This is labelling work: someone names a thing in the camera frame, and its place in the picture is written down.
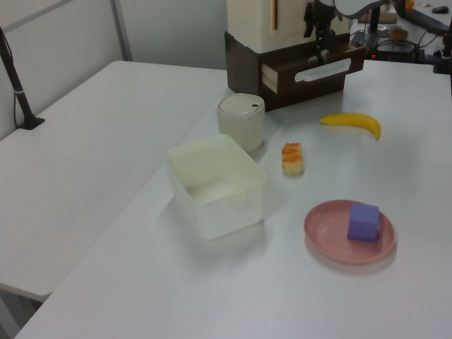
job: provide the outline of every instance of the brown drawer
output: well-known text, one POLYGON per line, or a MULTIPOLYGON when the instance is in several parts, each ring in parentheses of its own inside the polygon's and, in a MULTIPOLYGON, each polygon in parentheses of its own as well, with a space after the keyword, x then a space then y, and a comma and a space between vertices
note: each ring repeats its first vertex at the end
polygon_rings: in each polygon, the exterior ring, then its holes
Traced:
POLYGON ((349 45, 348 33, 336 37, 328 63, 322 66, 309 61, 315 42, 257 54, 227 32, 225 39, 229 87, 259 95, 268 111, 343 90, 345 76, 362 70, 366 54, 365 48, 349 45))

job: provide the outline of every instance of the toy banana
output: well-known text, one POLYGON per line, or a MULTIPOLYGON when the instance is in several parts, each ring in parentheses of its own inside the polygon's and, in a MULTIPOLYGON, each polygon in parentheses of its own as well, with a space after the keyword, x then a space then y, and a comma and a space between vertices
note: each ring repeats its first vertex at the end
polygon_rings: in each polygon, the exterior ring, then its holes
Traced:
POLYGON ((335 113, 328 114, 320 118, 320 122, 325 125, 353 125, 364 127, 375 135, 375 139, 380 139, 380 123, 373 117, 363 113, 335 113))

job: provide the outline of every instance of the white cup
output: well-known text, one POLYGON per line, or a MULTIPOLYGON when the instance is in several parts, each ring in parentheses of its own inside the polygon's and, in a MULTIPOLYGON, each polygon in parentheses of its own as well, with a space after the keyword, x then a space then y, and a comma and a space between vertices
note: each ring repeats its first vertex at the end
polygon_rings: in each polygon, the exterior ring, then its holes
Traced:
POLYGON ((226 97, 217 108, 220 134, 229 135, 245 152, 254 152, 263 141, 265 102, 251 94, 226 97))

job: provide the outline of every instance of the pink dish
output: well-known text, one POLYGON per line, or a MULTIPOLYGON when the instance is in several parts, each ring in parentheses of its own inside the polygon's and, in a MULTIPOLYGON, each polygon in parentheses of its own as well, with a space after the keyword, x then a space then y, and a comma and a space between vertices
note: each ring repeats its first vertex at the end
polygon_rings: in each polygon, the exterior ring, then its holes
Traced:
POLYGON ((304 232, 324 256, 342 263, 370 263, 383 258, 394 247, 394 228, 381 212, 376 242, 347 239, 350 208, 356 202, 358 201, 326 201, 312 208, 306 215, 304 232))

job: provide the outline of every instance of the purple sponge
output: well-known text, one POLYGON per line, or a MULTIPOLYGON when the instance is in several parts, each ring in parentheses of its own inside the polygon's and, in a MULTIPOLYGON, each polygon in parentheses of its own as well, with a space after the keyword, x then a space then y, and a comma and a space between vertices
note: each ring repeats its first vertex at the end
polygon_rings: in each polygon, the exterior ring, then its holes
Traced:
POLYGON ((379 208, 363 203, 353 203, 347 238, 362 242, 375 242, 379 228, 379 208))

